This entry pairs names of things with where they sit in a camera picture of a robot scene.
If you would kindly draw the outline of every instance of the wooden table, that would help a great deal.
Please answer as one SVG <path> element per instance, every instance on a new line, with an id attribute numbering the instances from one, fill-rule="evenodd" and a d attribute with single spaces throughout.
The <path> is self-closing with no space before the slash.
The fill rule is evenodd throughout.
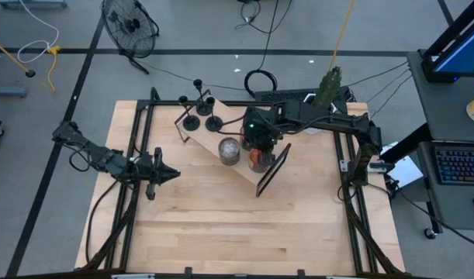
<path id="1" fill-rule="evenodd" d="M 126 150 L 137 102 L 120 101 L 112 117 L 106 146 Z M 127 271 L 195 274 L 354 275 L 344 205 L 337 198 L 340 175 L 332 132 L 287 136 L 289 156 L 260 198 L 255 185 L 224 166 L 198 143 L 183 144 L 173 122 L 180 106 L 156 106 L 148 150 L 163 151 L 164 162 L 181 177 L 157 188 L 147 200 L 142 185 Z M 243 113 L 245 107 L 232 107 Z M 349 113 L 367 111 L 364 103 L 348 104 Z M 144 120 L 140 121 L 143 131 Z M 345 137 L 342 136 L 348 157 Z M 382 175 L 369 182 L 385 187 Z M 99 174 L 91 207 L 113 183 Z M 91 254 L 109 235 L 119 187 L 100 203 L 92 224 Z M 404 270 L 402 255 L 386 194 L 364 187 L 373 238 L 396 267 Z M 85 264 L 85 234 L 76 266 Z M 119 265 L 123 241 L 116 244 L 113 266 Z M 368 270 L 360 235 L 363 267 Z"/>

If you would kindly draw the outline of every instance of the white cable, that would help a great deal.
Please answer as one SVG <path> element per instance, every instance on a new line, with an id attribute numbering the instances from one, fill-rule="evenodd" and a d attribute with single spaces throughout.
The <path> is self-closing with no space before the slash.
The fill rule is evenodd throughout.
<path id="1" fill-rule="evenodd" d="M 36 40 L 34 42 L 31 42 L 31 43 L 28 43 L 27 45 L 25 45 L 24 47 L 20 48 L 18 50 L 18 60 L 19 62 L 21 63 L 30 63 L 30 62 L 34 62 L 35 60 L 39 59 L 48 49 L 50 49 L 51 47 L 54 46 L 54 44 L 57 42 L 57 39 L 59 38 L 59 30 L 52 26 L 51 24 L 47 23 L 47 22 L 44 22 L 42 19 L 39 19 L 37 18 L 33 13 L 31 13 L 28 8 L 25 6 L 25 3 L 22 2 L 22 0 L 19 0 L 19 2 L 21 3 L 21 5 L 23 6 L 23 8 L 25 8 L 25 10 L 29 13 L 30 16 L 32 16 L 34 19 L 38 20 L 39 22 L 43 23 L 44 25 L 46 26 L 49 26 L 50 28 L 56 30 L 56 39 L 52 42 L 52 43 L 49 43 L 47 42 L 46 40 Z M 47 45 L 47 47 L 42 51 L 41 54 L 37 55 L 36 57 L 34 57 L 33 59 L 31 60 L 28 60 L 28 61 L 24 61 L 21 59 L 21 57 L 19 57 L 19 55 L 21 54 L 21 52 L 26 49 L 27 47 L 35 44 L 35 43 L 45 43 Z"/>

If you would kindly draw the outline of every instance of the gray floor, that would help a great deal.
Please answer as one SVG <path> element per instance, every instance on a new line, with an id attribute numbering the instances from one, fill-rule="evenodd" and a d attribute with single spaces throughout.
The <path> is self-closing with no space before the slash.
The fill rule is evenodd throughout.
<path id="1" fill-rule="evenodd" d="M 265 45 L 266 37 L 251 28 L 234 30 L 240 24 L 240 4 L 235 0 L 144 2 L 161 27 L 157 49 L 262 49 Z M 456 17 L 471 1 L 446 2 Z M 60 29 L 61 47 L 88 47 L 99 20 L 100 1 L 68 3 L 66 10 L 34 11 Z M 284 11 L 285 3 L 281 1 L 279 13 Z M 256 25 L 266 28 L 273 2 L 263 1 L 262 5 Z M 348 5 L 348 0 L 294 1 L 287 18 L 273 34 L 270 48 L 333 49 Z M 363 0 L 356 3 L 341 49 L 416 50 L 428 47 L 445 27 L 437 0 Z M 53 31 L 23 11 L 0 9 L 1 44 L 21 47 L 39 38 L 52 40 Z M 112 47 L 103 32 L 99 48 Z M 0 276 L 7 270 L 50 155 L 50 134 L 62 120 L 84 59 L 82 54 L 59 56 L 53 76 L 57 93 L 52 93 L 26 78 L 7 57 L 0 57 L 0 84 L 22 85 L 30 90 L 27 98 L 0 98 L 0 119 L 6 130 L 0 141 Z M 144 61 L 188 78 L 201 78 L 208 84 L 242 88 L 245 74 L 259 65 L 261 57 L 158 55 Z M 403 61 L 401 57 L 338 57 L 336 64 L 342 66 L 343 83 L 349 84 Z M 51 57 L 46 55 L 30 66 L 44 78 L 51 63 Z M 311 88 L 319 84 L 329 63 L 330 57 L 268 56 L 264 69 L 278 78 L 279 89 Z M 398 69 L 352 89 L 360 102 L 366 101 L 402 71 L 403 68 Z M 378 109 L 397 85 L 395 82 L 369 102 L 369 108 Z M 147 76 L 132 68 L 124 57 L 95 55 L 73 119 L 90 140 L 103 144 L 115 102 L 147 98 L 152 86 L 163 99 L 196 94 L 191 82 L 158 71 Z M 270 84 L 253 77 L 251 87 L 267 90 Z M 244 91 L 211 89 L 217 98 L 250 99 Z M 386 143 L 401 140 L 424 122 L 412 80 L 401 87 L 375 122 L 382 127 Z M 65 271 L 74 266 L 97 175 L 70 168 L 68 154 L 64 150 L 60 156 L 19 274 Z M 404 200 L 393 202 L 393 214 L 409 272 L 428 277 L 474 278 L 474 246 L 449 231 L 436 240 L 426 240 L 422 230 L 429 225 L 427 217 Z M 464 233 L 474 238 L 474 232 Z"/>

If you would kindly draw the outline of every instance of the black keyboard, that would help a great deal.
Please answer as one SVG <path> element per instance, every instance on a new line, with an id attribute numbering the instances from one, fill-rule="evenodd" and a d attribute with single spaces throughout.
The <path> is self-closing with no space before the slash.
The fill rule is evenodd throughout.
<path id="1" fill-rule="evenodd" d="M 436 144 L 434 156 L 442 184 L 474 185 L 474 144 Z"/>

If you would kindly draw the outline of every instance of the computer monitor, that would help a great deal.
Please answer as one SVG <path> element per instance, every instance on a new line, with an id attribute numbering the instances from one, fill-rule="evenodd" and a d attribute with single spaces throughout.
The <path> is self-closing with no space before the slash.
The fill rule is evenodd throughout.
<path id="1" fill-rule="evenodd" d="M 474 77 L 474 2 L 423 52 L 429 82 Z"/>

